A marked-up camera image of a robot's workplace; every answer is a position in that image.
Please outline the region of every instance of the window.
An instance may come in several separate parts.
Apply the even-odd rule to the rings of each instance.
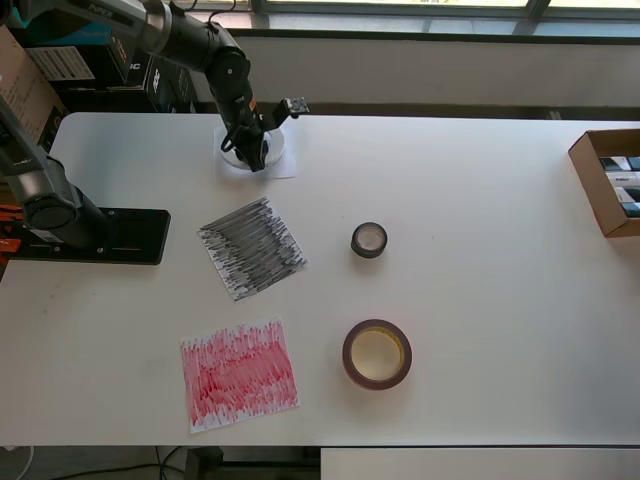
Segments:
[[[550,7],[640,8],[640,0],[551,0]]]
[[[178,0],[188,6],[190,0]],[[227,10],[233,0],[197,0],[197,9]],[[256,13],[384,14],[541,20],[640,19],[640,0],[236,0],[238,11]]]

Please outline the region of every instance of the tape roll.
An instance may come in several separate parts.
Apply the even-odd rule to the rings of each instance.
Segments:
[[[395,347],[397,347],[399,353],[397,366],[394,367],[390,375],[385,376],[385,378],[371,378],[371,375],[367,375],[366,372],[361,371],[363,370],[362,365],[359,366],[359,369],[354,361],[354,345],[358,337],[367,332],[382,333],[390,338]],[[372,319],[360,322],[351,329],[342,346],[342,363],[344,364],[347,375],[354,383],[369,390],[386,390],[398,385],[409,373],[411,360],[411,345],[406,335],[393,323],[387,322],[386,320]]]
[[[384,252],[388,239],[382,225],[374,222],[363,223],[351,236],[351,249],[363,258],[376,258]]]

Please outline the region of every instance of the brown cardboard box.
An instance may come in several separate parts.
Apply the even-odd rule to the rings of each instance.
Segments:
[[[0,27],[0,96],[31,138],[48,152],[66,111],[6,26]]]
[[[640,130],[588,131],[571,147],[569,156],[604,236],[640,235],[640,218],[627,217],[599,160],[600,157],[640,156]]]

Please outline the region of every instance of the red scribbles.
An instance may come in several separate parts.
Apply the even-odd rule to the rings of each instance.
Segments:
[[[278,317],[181,344],[191,432],[297,407]]]

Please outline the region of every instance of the black mounting plate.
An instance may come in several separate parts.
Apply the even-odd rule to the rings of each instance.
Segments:
[[[12,238],[22,241],[11,259],[50,262],[125,263],[158,265],[162,260],[171,215],[166,210],[101,208],[109,223],[107,240],[95,250],[80,250],[48,243],[25,228],[16,228]]]

